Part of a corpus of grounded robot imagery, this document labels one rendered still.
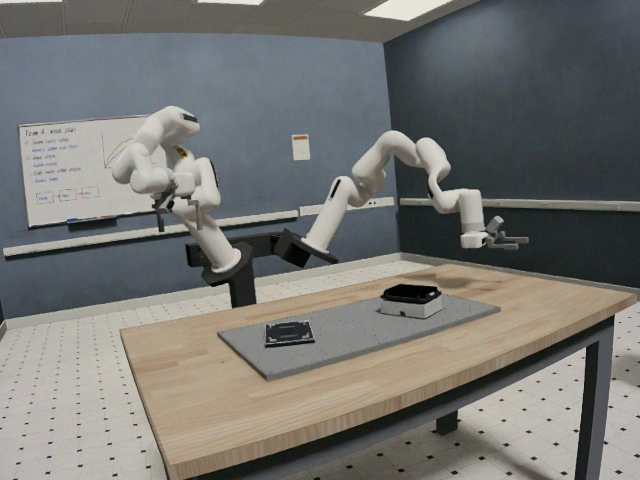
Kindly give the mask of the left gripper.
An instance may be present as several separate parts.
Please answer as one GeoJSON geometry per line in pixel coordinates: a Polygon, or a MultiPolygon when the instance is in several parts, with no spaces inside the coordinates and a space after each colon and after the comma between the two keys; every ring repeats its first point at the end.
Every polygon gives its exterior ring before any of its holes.
{"type": "Polygon", "coordinates": [[[462,248],[479,248],[485,244],[489,248],[504,248],[506,250],[518,250],[519,243],[528,243],[528,237],[505,237],[505,232],[486,231],[463,232],[467,233],[461,236],[462,248]],[[494,240],[499,238],[502,241],[515,241],[516,244],[493,244],[494,240]],[[481,240],[483,241],[481,243],[481,240]]]}

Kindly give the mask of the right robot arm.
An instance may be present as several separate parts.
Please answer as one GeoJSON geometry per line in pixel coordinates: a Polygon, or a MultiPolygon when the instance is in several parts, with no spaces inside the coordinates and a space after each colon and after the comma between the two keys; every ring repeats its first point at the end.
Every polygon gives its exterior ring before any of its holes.
{"type": "Polygon", "coordinates": [[[211,270],[219,274],[234,267],[240,260],[241,253],[231,247],[215,221],[205,214],[220,205],[219,185],[213,163],[207,158],[194,161],[192,152],[179,145],[196,136],[199,131],[198,120],[178,107],[168,106],[158,111],[145,120],[118,158],[112,167],[112,177],[119,184],[130,183],[137,194],[161,192],[162,196],[155,210],[158,214],[169,214],[172,209],[213,264],[211,270]],[[194,175],[196,188],[192,200],[199,201],[200,213],[204,214],[201,216],[203,230],[197,231],[195,205],[188,206],[187,199],[180,200],[180,197],[171,201],[172,187],[176,180],[171,170],[153,168],[150,156],[158,145],[171,159],[173,173],[191,172],[194,175]]]}

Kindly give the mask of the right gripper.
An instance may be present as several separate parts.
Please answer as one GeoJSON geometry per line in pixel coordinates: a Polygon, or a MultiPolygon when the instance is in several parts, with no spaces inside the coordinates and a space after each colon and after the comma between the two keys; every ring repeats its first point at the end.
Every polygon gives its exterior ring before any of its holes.
{"type": "MultiPolygon", "coordinates": [[[[195,192],[194,175],[191,172],[173,173],[173,175],[176,177],[176,180],[174,181],[174,185],[172,187],[173,194],[171,198],[180,197],[180,200],[187,199],[188,206],[195,205],[196,216],[197,216],[196,217],[197,231],[203,230],[202,217],[200,216],[199,201],[191,200],[192,199],[191,195],[193,195],[195,192]]],[[[154,209],[159,199],[161,198],[162,193],[161,192],[150,193],[149,196],[150,198],[155,200],[154,201],[155,204],[151,204],[152,209],[154,209]]],[[[157,211],[156,211],[156,214],[157,214],[158,232],[159,233],[165,232],[164,220],[161,219],[161,216],[160,214],[158,214],[157,211]]]]}

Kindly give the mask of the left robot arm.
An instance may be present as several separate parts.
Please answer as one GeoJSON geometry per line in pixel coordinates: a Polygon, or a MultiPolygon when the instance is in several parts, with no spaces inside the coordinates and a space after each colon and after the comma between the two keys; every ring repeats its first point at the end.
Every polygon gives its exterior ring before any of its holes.
{"type": "Polygon", "coordinates": [[[429,138],[420,139],[415,146],[398,131],[383,134],[352,169],[353,176],[363,187],[346,176],[336,178],[310,232],[301,241],[329,254],[327,248],[345,216],[347,204],[355,208],[362,207],[384,186],[386,173],[382,167],[388,162],[390,153],[409,166],[425,167],[430,175],[427,193],[434,208],[441,214],[460,212],[463,232],[496,231],[504,220],[496,216],[484,229],[481,194],[478,190],[440,190],[437,183],[449,174],[451,167],[445,152],[439,148],[429,138]]]}

